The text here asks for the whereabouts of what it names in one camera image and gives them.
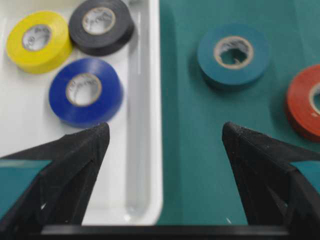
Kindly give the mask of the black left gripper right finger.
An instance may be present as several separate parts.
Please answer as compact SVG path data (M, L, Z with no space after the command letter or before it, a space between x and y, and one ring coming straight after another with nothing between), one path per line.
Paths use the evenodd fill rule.
M295 163L319 163L320 154L226 122L222 142L249 225L320 231L320 193Z

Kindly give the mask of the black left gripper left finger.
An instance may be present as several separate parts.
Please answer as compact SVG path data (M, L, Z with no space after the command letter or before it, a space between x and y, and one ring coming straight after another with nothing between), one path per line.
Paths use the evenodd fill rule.
M0 230L79 225L110 142L101 123L0 159Z

